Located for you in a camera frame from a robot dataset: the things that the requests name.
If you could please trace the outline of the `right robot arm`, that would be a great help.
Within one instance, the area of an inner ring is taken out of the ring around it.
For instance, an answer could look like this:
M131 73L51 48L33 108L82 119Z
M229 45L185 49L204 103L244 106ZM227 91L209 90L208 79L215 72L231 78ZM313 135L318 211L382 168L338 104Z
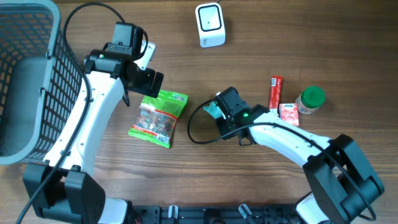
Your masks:
M351 137L307 132L265 106L250 107L233 87L217 93L214 101L223 139L246 138L303 169L311 191L297 202L295 212L305 223L351 223L384 193L381 179Z

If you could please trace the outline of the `red coffee stick sachet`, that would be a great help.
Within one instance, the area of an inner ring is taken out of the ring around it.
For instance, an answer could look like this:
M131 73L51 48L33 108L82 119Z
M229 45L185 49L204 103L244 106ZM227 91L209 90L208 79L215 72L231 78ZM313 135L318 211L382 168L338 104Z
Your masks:
M282 76L272 76L271 77L269 109L271 112L273 112L276 115L278 115L283 80L284 80L284 78Z

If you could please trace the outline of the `green lid jar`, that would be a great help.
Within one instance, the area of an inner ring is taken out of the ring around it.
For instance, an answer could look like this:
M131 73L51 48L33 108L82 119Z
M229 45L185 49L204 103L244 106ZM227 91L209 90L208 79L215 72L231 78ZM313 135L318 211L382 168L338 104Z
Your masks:
M323 89L318 86L309 86L296 99L298 111L302 114L311 114L321 107L326 100Z

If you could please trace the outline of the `red white tissue pack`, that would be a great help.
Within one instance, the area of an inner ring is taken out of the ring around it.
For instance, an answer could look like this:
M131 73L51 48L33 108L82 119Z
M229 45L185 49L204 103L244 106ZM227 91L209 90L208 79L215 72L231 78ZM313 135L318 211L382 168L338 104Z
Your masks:
M299 112L296 103L281 103L279 105L279 117L282 121L293 126L299 126Z

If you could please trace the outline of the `green candy bag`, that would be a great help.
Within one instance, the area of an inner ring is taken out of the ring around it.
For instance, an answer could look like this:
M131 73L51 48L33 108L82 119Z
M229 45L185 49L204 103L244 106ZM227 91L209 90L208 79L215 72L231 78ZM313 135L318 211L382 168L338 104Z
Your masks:
M169 148L187 101L187 95L165 90L160 90L157 98L145 96L128 135Z

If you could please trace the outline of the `teal snack packet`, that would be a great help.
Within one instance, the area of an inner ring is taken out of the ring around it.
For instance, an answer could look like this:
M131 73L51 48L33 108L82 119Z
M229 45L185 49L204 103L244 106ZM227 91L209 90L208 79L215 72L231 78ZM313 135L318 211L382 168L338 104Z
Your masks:
M208 106L204 106L203 109L210 114L214 119L224 118L224 114L221 109L212 101Z

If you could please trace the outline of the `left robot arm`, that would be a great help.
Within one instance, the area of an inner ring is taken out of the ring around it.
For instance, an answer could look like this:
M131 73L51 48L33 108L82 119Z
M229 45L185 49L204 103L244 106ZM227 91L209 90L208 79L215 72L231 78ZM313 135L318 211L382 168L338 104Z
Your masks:
M139 66L153 55L147 33L117 22L112 41L86 57L83 83L66 125L41 164L27 165L27 208L67 223L137 223L129 200L108 197L93 178L98 145L110 116L129 92L157 97L163 74Z

